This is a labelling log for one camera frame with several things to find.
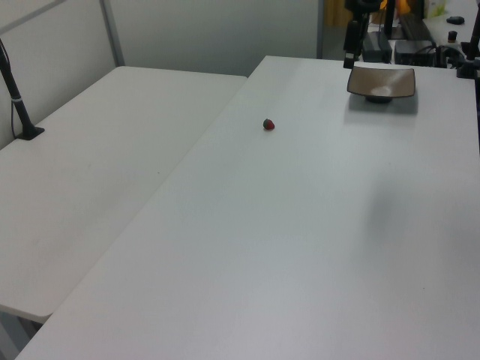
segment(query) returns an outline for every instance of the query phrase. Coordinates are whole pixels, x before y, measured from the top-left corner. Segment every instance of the brown bowl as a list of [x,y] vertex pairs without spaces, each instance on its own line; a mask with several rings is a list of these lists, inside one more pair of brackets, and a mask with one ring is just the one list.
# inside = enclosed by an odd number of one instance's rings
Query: brown bowl
[[386,103],[394,98],[409,98],[415,94],[413,69],[372,69],[354,67],[346,90],[365,96],[375,103]]

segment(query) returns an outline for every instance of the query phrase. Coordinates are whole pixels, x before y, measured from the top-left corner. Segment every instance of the white table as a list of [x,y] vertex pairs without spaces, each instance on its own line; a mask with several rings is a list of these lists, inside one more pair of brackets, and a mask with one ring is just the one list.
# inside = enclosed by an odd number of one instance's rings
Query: white table
[[[476,0],[448,0],[446,10],[445,15],[424,20],[436,44],[451,46],[448,42],[450,31],[458,33],[458,43],[462,41],[469,43],[478,10]],[[449,17],[463,17],[465,23],[463,25],[449,24],[446,22]]]
[[0,151],[0,311],[44,322],[245,82],[120,67]]
[[474,85],[415,71],[266,58],[18,360],[477,359]]

